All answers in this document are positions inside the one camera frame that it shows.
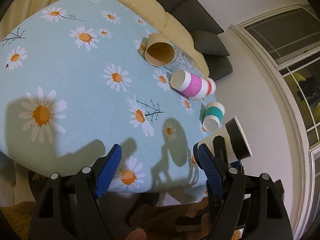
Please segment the left hand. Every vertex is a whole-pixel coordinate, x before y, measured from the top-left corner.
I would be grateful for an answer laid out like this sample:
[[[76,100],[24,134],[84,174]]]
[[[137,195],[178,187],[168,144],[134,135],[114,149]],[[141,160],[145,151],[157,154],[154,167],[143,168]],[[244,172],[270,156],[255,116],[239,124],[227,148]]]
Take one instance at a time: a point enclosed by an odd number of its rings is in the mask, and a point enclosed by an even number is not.
[[[147,240],[147,235],[143,229],[137,228],[129,233],[125,240]]]

